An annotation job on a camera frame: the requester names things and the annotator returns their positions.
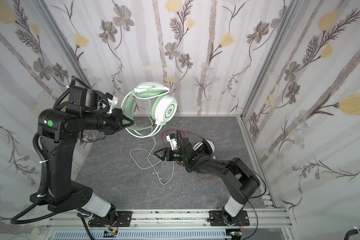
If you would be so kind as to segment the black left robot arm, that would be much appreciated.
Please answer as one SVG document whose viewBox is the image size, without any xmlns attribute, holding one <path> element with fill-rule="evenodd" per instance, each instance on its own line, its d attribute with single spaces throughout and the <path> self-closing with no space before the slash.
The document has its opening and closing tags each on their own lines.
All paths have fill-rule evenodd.
<svg viewBox="0 0 360 240">
<path fill-rule="evenodd" d="M 108 136 L 134 124 L 121 109 L 111 108 L 110 97 L 73 76 L 53 108 L 39 115 L 33 147 L 41 159 L 40 187 L 30 196 L 32 204 L 15 215 L 11 224 L 30 224 L 71 210 L 79 211 L 81 217 L 91 215 L 91 227 L 111 226 L 119 219 L 113 204 L 71 178 L 75 146 L 85 130 Z"/>
</svg>

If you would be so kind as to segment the green white headphones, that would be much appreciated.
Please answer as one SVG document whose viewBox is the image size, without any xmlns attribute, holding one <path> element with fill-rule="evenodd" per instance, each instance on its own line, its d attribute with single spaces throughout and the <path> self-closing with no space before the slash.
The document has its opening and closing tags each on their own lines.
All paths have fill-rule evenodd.
<svg viewBox="0 0 360 240">
<path fill-rule="evenodd" d="M 170 94 L 170 89 L 158 82 L 144 82 L 135 87 L 123 99 L 121 107 L 125 116 L 123 123 L 133 121 L 133 105 L 135 100 L 154 99 L 151 108 L 153 124 L 150 127 L 139 127 L 133 123 L 126 130 L 132 136 L 143 139 L 157 134 L 163 125 L 169 122 L 175 115 L 178 103 L 175 97 Z"/>
</svg>

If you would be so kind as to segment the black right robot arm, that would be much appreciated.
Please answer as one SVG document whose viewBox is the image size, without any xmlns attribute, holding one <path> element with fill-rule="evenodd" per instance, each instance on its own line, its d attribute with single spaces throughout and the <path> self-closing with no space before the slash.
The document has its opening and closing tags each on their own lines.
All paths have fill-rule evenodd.
<svg viewBox="0 0 360 240">
<path fill-rule="evenodd" d="M 242 209 L 261 185 L 257 173 L 240 158 L 229 161 L 213 159 L 215 146 L 209 140 L 203 139 L 193 145 L 177 130 L 167 137 L 167 141 L 170 146 L 154 151 L 154 155 L 162 161 L 177 162 L 188 173 L 209 174 L 222 179 L 230 194 L 221 210 L 222 221 L 228 226 L 243 222 L 244 219 L 240 217 Z"/>
</svg>

